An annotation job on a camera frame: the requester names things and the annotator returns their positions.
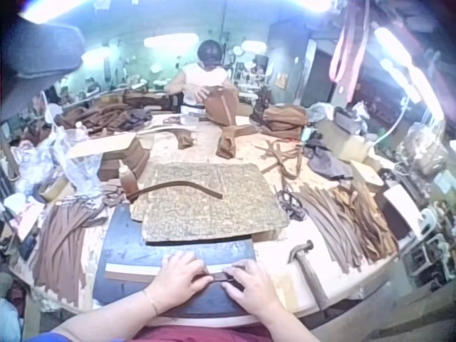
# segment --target glue bottle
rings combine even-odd
[[[128,196],[129,194],[139,191],[138,182],[133,172],[127,165],[124,165],[121,160],[119,160],[119,163],[119,178],[124,193]]]

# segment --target workbench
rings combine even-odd
[[[153,118],[152,124],[162,124],[162,121],[169,116],[156,115]],[[237,117],[237,123],[242,125],[249,123],[249,121],[248,118]],[[217,157],[215,153],[220,133],[221,129],[212,123],[198,123],[193,133],[196,138],[195,145],[186,150],[177,149],[177,141],[174,135],[169,133],[156,134],[150,138],[153,140],[153,147],[150,151],[149,165],[152,163],[166,164],[170,162],[254,163],[260,170],[263,170],[276,162],[273,157],[264,158],[264,151],[257,148],[267,147],[267,140],[275,141],[275,138],[260,134],[237,138],[237,153],[235,158],[225,160]],[[281,149],[289,150],[293,146],[293,143],[284,142],[281,144]],[[285,162],[285,165],[292,170],[295,167],[295,163],[295,160],[288,160]],[[147,179],[149,165],[138,180],[140,188],[143,186],[143,180]],[[264,174],[264,177],[272,192],[281,189],[281,176],[277,167]],[[320,188],[329,188],[337,185],[337,182],[330,182],[313,173],[307,167],[305,158],[298,179],[290,181],[289,184],[294,190],[299,190],[299,186],[304,183]],[[110,215],[112,215],[113,211],[114,208],[110,209]],[[29,284],[35,295],[42,299],[47,299],[73,313],[94,309],[98,307],[98,304],[94,303],[92,299],[93,284],[103,240],[109,223],[110,220],[102,226],[87,229],[85,233],[81,262],[85,269],[87,286],[79,291],[79,307],[75,307],[73,304],[67,304],[65,299],[58,301],[56,294],[45,292],[43,288],[34,287],[31,270],[28,264],[22,259],[19,259],[16,265],[10,266],[11,271]],[[356,295],[364,286],[387,279],[386,276],[388,275],[390,266],[392,266],[396,258],[396,256],[392,256],[373,264],[364,261],[359,270],[352,269],[349,274],[343,274],[337,263],[331,261],[323,237],[308,217],[302,222],[291,221],[287,228],[278,232],[272,231],[255,234],[252,239],[254,241],[256,259],[271,274],[277,293],[283,304],[290,312],[300,317],[316,313],[318,306],[304,280],[298,264],[295,261],[287,264],[289,253],[297,244],[304,244],[307,240],[312,240],[315,247],[307,254],[307,259],[319,277],[331,305]],[[256,319],[252,316],[206,319],[157,318],[151,324],[229,327],[247,325],[255,321]]]

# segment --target hand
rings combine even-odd
[[[188,301],[214,281],[212,276],[203,276],[192,281],[198,274],[207,274],[207,269],[204,262],[196,258],[195,253],[178,252],[170,258],[164,257],[162,268],[151,285],[146,288],[158,311],[157,314]]]
[[[210,90],[207,87],[200,87],[195,84],[184,85],[184,90],[193,93],[193,96],[198,103],[206,100],[207,96],[210,94]]]
[[[254,260],[241,260],[233,266],[224,269],[224,272],[238,281],[244,287],[244,292],[227,282],[224,282],[222,287],[228,296],[242,306],[245,311],[265,323],[274,319],[280,311],[285,310],[277,296],[271,277],[263,266]],[[245,267],[245,271],[238,268],[239,266]]]

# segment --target bracelet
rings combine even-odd
[[[142,292],[144,293],[145,298],[147,298],[147,300],[149,301],[150,305],[153,307],[153,309],[155,311],[155,315],[158,316],[158,310],[157,310],[157,307],[155,306],[153,299],[150,298],[149,294],[145,290],[142,290]]]

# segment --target metal hammer head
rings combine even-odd
[[[300,251],[304,251],[304,253],[307,253],[308,251],[311,251],[313,248],[314,248],[314,243],[312,242],[312,240],[307,240],[307,242],[305,244],[300,244],[300,245],[294,247],[290,252],[290,256],[288,258],[288,263],[293,261],[294,257],[296,256],[296,253],[298,253]]]

